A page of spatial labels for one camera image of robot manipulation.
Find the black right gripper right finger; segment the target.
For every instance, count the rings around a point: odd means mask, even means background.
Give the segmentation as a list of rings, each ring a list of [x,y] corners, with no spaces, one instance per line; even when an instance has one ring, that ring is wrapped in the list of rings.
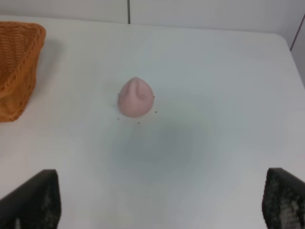
[[[282,168],[266,174],[262,213],[268,229],[305,227],[305,183]]]

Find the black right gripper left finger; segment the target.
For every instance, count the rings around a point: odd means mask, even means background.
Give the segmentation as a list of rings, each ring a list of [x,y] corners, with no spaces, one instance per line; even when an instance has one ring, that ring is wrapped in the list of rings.
[[[56,229],[60,218],[61,195],[55,169],[42,170],[0,200],[2,229]]]

